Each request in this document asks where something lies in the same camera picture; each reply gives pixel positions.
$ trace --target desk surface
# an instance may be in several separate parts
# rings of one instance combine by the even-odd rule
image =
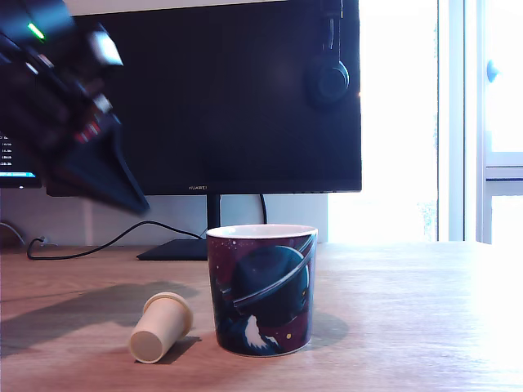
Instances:
[[[322,245],[312,342],[251,359],[216,343],[205,262],[138,261],[139,251],[2,255],[2,391],[523,390],[518,253]],[[194,329],[161,363],[135,363],[129,333],[166,290],[190,301]]]

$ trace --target wall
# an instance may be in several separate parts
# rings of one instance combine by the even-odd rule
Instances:
[[[327,194],[267,195],[270,223],[312,225],[327,241]],[[160,221],[200,234],[206,228],[204,196],[148,197],[151,211],[136,217],[78,198],[50,198],[45,189],[3,189],[0,217],[20,227],[26,238],[45,235],[59,245],[101,245],[141,220]],[[258,196],[228,195],[221,201],[221,223],[261,223]],[[156,245],[182,238],[165,229],[144,226],[122,238],[118,245]]]
[[[65,0],[65,3],[73,15],[88,15],[101,12],[144,11],[273,1],[284,0]]]

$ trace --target monitor screen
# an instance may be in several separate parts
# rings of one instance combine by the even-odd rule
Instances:
[[[33,165],[13,145],[12,140],[0,133],[0,188],[40,187]]]
[[[144,192],[360,190],[360,21],[346,3],[350,86],[322,109],[304,80],[322,52],[320,0],[77,16],[102,23],[120,51],[107,96]]]

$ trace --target mug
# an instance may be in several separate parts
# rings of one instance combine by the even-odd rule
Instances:
[[[218,344],[235,354],[290,354],[311,339],[318,230],[241,225],[207,232]]]

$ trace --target cable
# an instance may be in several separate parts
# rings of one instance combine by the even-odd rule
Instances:
[[[205,234],[205,232],[206,232],[207,230],[209,230],[209,228],[208,228],[208,227],[206,227],[206,228],[205,228],[205,230],[204,230],[204,231],[202,231],[202,233],[201,233],[201,234],[200,234],[199,236],[200,236],[200,237],[202,237],[202,236],[203,236],[203,235]]]
[[[38,260],[38,261],[46,260],[46,261],[50,261],[50,260],[69,260],[69,259],[76,259],[78,257],[84,257],[84,256],[87,256],[87,255],[91,255],[92,253],[96,253],[98,251],[101,251],[102,249],[105,249],[107,247],[110,247],[112,244],[114,244],[117,241],[119,241],[122,237],[124,237],[127,234],[131,233],[134,229],[136,229],[136,228],[138,228],[140,226],[143,226],[143,225],[157,225],[157,226],[163,227],[165,229],[169,229],[169,230],[174,231],[174,232],[179,233],[179,234],[189,235],[190,237],[194,237],[194,238],[197,238],[197,239],[203,239],[201,236],[199,236],[197,234],[189,233],[188,231],[178,230],[178,229],[175,229],[175,228],[173,228],[171,226],[165,225],[163,223],[154,222],[153,220],[144,220],[143,222],[136,223],[134,226],[132,226],[129,229],[125,230],[118,237],[116,237],[112,241],[109,241],[105,245],[102,245],[100,247],[96,247],[96,248],[94,248],[94,249],[92,249],[90,251],[87,251],[87,252],[78,253],[76,255],[52,256],[52,257],[33,256],[33,254],[31,253],[31,250],[33,248],[34,243],[36,243],[36,242],[43,243],[43,239],[35,238],[33,241],[30,242],[30,244],[29,244],[29,246],[27,248],[27,258],[30,259],[30,260]]]
[[[11,225],[8,225],[7,223],[3,223],[3,222],[0,222],[0,226],[3,226],[3,227],[7,227],[10,231],[12,231],[16,237],[18,237],[18,239],[20,240],[20,242],[22,243],[22,245],[25,245],[25,241],[24,239],[22,238],[22,236],[20,235],[20,233],[18,233],[16,231],[16,229],[11,226]]]
[[[260,194],[261,210],[263,211],[263,224],[267,224],[267,205],[265,204],[265,196]]]

